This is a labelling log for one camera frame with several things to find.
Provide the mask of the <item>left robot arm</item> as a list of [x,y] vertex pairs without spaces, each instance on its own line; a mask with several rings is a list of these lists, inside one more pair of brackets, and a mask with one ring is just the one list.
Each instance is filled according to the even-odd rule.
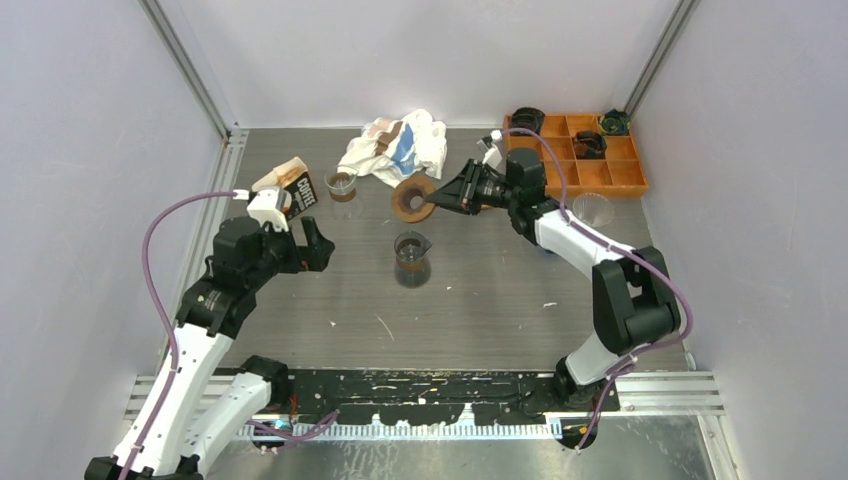
[[286,364],[253,355],[223,397],[196,412],[224,354],[256,308],[257,294],[278,274],[321,272],[334,243],[316,220],[300,220],[306,242],[288,229],[248,216],[224,221],[204,275],[183,295],[175,349],[168,353],[127,435],[105,457],[95,457],[87,479],[203,479],[230,439],[264,409],[277,413],[292,397]]

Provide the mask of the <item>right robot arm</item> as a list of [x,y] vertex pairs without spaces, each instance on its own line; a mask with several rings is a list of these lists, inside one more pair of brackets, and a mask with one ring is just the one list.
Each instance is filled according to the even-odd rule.
[[511,150],[504,172],[470,160],[460,173],[427,195],[428,203],[464,215],[483,207],[507,211],[513,229],[584,274],[591,283],[593,331],[561,358],[551,381],[562,407],[577,411],[648,349],[666,346],[679,332],[681,300],[670,286],[663,254],[614,241],[548,195],[546,169],[529,148]]

